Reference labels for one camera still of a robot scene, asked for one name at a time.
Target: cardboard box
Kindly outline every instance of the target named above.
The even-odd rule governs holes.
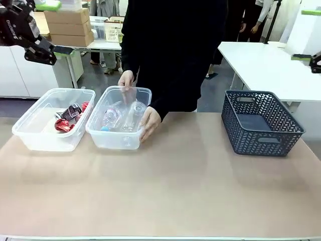
[[[68,35],[52,35],[52,43],[55,45],[71,46],[71,47],[87,47],[94,41],[94,35],[90,31],[86,36],[68,36]]]
[[[86,36],[91,32],[90,21],[82,25],[77,24],[48,24],[50,34],[53,35],[72,35]]]
[[[89,21],[89,10],[82,9],[77,12],[51,12],[45,11],[48,24],[84,24]]]

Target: black pole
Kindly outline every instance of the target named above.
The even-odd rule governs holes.
[[[274,26],[274,23],[275,23],[275,20],[276,20],[277,13],[279,12],[279,8],[281,6],[282,0],[277,0],[277,1],[278,2],[276,4],[276,9],[275,9],[275,12],[274,12],[274,16],[273,16],[269,31],[267,32],[267,35],[266,35],[266,38],[265,38],[265,41],[264,41],[265,44],[267,44],[267,42],[269,41],[270,35],[272,33],[273,26]]]

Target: gray floor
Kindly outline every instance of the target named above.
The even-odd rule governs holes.
[[[84,74],[78,81],[78,86],[85,86],[96,92],[95,103],[101,97],[105,89],[111,85],[117,85],[120,74],[112,76],[104,74],[103,69],[97,65],[91,65],[90,53],[82,57]],[[221,112],[224,102],[224,91],[232,82],[234,71],[229,64],[223,60],[215,71],[216,77],[204,80],[202,85],[202,97],[198,102],[198,112]],[[14,123],[30,108],[35,100],[0,99],[0,147],[2,147],[12,135],[11,129]],[[321,158],[321,143],[307,143],[314,153]]]

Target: hand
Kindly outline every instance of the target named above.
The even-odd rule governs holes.
[[[255,33],[257,32],[258,28],[259,28],[259,25],[256,24],[256,25],[251,29],[251,33],[252,33],[252,34],[255,34]]]
[[[126,70],[121,75],[118,86],[125,86],[126,90],[129,90],[129,88],[132,86],[132,83],[134,82],[134,74],[131,70]]]
[[[242,23],[240,33],[243,33],[245,28],[246,28],[246,23]]]
[[[144,127],[144,130],[139,138],[140,142],[142,143],[146,141],[146,139],[155,131],[161,122],[162,119],[158,112],[150,106],[147,107],[139,124],[140,126]]]

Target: clear plastic bottle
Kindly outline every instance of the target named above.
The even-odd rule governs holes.
[[[146,105],[142,102],[135,101],[131,104],[126,121],[122,127],[123,132],[137,132],[139,123],[146,110]]]
[[[115,104],[108,106],[103,117],[101,131],[112,131],[117,129],[125,111],[125,104],[122,101],[118,101]]]

